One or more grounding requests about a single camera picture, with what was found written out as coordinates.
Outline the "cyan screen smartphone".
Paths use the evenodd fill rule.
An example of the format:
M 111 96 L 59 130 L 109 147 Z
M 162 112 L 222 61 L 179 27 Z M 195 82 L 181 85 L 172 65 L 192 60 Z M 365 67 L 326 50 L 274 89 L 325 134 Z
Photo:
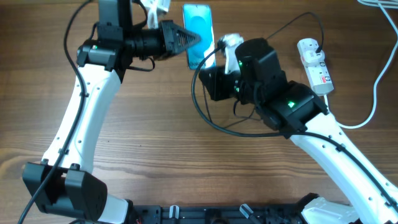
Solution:
M 215 49 L 211 8 L 207 4 L 184 4 L 182 12 L 185 28 L 200 36 L 200 41 L 187 49 L 188 67 L 195 70 Z

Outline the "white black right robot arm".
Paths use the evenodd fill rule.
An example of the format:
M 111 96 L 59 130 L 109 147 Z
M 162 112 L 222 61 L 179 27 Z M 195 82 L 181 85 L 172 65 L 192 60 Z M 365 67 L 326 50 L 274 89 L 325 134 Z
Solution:
M 252 104 L 271 129 L 305 151 L 347 197 L 362 223 L 397 222 L 397 187 L 354 145 L 308 86 L 288 81 L 266 39 L 223 38 L 195 70 L 214 101 Z

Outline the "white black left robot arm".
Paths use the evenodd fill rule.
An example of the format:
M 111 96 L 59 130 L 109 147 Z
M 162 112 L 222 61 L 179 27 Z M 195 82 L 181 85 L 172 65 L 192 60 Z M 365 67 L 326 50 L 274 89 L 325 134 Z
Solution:
M 93 176 L 93 159 L 107 110 L 133 58 L 166 60 L 200 41 L 171 20 L 159 20 L 169 1 L 139 1 L 145 19 L 132 21 L 132 1 L 100 1 L 99 19 L 71 61 L 75 86 L 58 132 L 39 163 L 27 163 L 22 179 L 43 213 L 74 223 L 140 223 L 132 201 L 108 193 Z

